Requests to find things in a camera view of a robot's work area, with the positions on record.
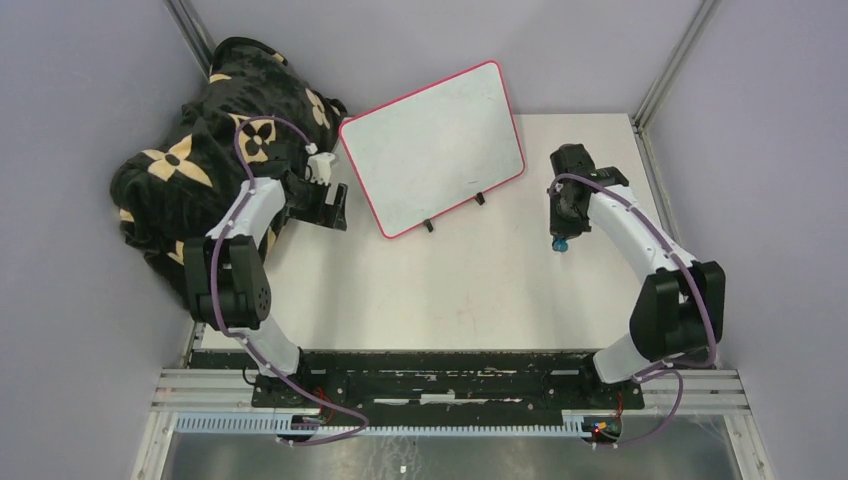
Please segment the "blue whiteboard eraser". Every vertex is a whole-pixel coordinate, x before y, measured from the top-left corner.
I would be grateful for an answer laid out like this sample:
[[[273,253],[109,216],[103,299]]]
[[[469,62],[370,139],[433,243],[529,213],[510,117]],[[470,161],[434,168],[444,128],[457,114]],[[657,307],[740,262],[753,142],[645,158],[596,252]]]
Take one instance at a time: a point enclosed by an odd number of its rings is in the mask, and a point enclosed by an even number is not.
[[[569,249],[568,240],[566,238],[561,237],[561,240],[559,242],[551,242],[551,248],[554,252],[565,253]]]

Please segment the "red framed whiteboard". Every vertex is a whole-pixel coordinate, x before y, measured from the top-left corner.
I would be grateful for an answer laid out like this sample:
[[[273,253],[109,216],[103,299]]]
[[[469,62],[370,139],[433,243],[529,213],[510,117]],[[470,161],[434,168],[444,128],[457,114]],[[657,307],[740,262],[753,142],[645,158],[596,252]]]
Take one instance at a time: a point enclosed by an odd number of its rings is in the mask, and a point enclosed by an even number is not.
[[[488,60],[344,120],[339,140],[394,239],[520,177],[527,161],[501,65]]]

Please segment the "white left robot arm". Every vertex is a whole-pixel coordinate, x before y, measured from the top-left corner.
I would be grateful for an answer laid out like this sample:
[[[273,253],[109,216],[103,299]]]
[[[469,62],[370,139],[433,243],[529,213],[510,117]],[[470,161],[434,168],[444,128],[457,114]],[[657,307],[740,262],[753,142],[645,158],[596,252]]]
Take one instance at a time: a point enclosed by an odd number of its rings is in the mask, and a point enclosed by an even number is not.
[[[272,292],[260,247],[270,243],[276,220],[347,228],[347,186],[331,183],[337,156],[313,144],[306,151],[305,170],[291,186],[249,176],[220,222],[205,236],[187,240],[183,252],[192,318],[237,340],[262,375],[279,377],[276,392],[294,407],[312,399],[315,382],[299,370],[300,348],[272,318]]]

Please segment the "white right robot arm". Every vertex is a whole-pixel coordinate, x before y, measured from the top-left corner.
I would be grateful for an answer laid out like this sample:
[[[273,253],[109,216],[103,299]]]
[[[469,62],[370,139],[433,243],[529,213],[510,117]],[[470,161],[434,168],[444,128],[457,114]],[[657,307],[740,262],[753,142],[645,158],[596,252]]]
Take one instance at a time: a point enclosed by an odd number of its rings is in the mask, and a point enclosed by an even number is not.
[[[642,283],[626,334],[583,367],[581,400],[603,407],[617,396],[618,383],[673,367],[713,366],[723,336],[723,268],[680,247],[643,211],[625,175],[597,167],[584,145],[563,144],[550,162],[553,250],[564,252],[569,241],[599,227]]]

